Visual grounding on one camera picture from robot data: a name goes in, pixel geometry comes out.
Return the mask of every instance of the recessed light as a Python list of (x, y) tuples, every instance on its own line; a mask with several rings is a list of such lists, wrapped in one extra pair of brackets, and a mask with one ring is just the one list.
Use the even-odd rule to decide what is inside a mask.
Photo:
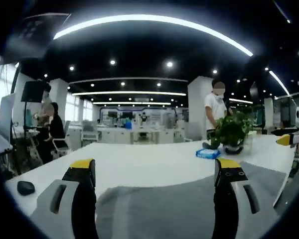
[(173, 66), (173, 63), (169, 61), (169, 62), (167, 62), (166, 66), (170, 68)]

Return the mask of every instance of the led strip light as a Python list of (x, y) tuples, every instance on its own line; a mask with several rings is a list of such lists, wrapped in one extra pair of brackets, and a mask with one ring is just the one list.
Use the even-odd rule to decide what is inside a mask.
[[(234, 41), (233, 39), (221, 34), (218, 31), (215, 31), (211, 28), (208, 28), (206, 26), (203, 26), (203, 25), (191, 22), (191, 21), (186, 21), (186, 20), (182, 20), (182, 19), (178, 19), (178, 18), (174, 18), (174, 17), (148, 15), (148, 14), (117, 15), (117, 16), (108, 16), (108, 17), (93, 19), (90, 21), (85, 21), (85, 22), (76, 24), (74, 26), (68, 27), (68, 28), (56, 33), (56, 35), (54, 36), (53, 39), (57, 39), (57, 38), (64, 36), (68, 33), (83, 29), (85, 27), (109, 23), (109, 22), (117, 22), (117, 21), (159, 21), (159, 22), (166, 22), (166, 23), (190, 27), (190, 28), (208, 33), (212, 36), (215, 36), (215, 37), (233, 45), (237, 49), (244, 52), (246, 55), (253, 56), (253, 53), (251, 51), (249, 51), (247, 48), (245, 48), (244, 46), (242, 46), (241, 44), (239, 44), (238, 42)], [(270, 71), (269, 73), (281, 85), (281, 87), (284, 89), (284, 91), (287, 93), (287, 95), (289, 95), (288, 90), (286, 89), (284, 84), (281, 82), (281, 80), (272, 71)]]
[(240, 103), (248, 103), (248, 104), (253, 104), (251, 101), (244, 101), (244, 100), (239, 100), (239, 99), (232, 99), (229, 98), (230, 101), (235, 101), (235, 102), (240, 102)]
[(185, 93), (160, 92), (160, 91), (100, 91), (100, 92), (82, 92), (73, 93), (73, 96), (84, 95), (114, 95), (114, 94), (144, 94), (144, 95), (169, 95), (169, 96), (186, 96)]
[(170, 106), (169, 102), (93, 102), (95, 105), (157, 105), (157, 106)]

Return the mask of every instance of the desk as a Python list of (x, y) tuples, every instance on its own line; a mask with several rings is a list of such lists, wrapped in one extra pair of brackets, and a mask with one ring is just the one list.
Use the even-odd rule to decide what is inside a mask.
[[(286, 179), (282, 184), (282, 191), (293, 163), (295, 149), (276, 144), (276, 139), (274, 135), (259, 135), (254, 138), (251, 155), (244, 155), (242, 152), (239, 156), (225, 155), (224, 158), (235, 159), (238, 162), (246, 161), (285, 173)], [(37, 197), (55, 179), (62, 179), (69, 165), (76, 160), (95, 159), (95, 193), (99, 198), (106, 189), (116, 186), (168, 186), (214, 175), (214, 160), (195, 156), (195, 152), (201, 147), (201, 141), (152, 145), (92, 143), (12, 178), (6, 182), (6, 186), (21, 210), (29, 216), (36, 208)], [(26, 197), (21, 196), (16, 189), (17, 182), (20, 180), (32, 182), (36, 192)]]

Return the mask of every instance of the window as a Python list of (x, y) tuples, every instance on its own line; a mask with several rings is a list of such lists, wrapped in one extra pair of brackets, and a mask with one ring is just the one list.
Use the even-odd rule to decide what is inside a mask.
[(79, 120), (79, 101), (79, 97), (67, 94), (65, 104), (65, 120)]
[(93, 104), (90, 101), (85, 100), (83, 102), (83, 120), (92, 121), (93, 119)]
[(15, 69), (10, 65), (0, 66), (0, 104), (2, 97), (10, 94)]

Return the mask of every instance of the wall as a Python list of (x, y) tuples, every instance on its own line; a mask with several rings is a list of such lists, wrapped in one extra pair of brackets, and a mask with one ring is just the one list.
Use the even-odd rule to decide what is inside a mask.
[(203, 139), (206, 139), (205, 97), (212, 91), (212, 78), (199, 76), (188, 85), (189, 122), (198, 122)]

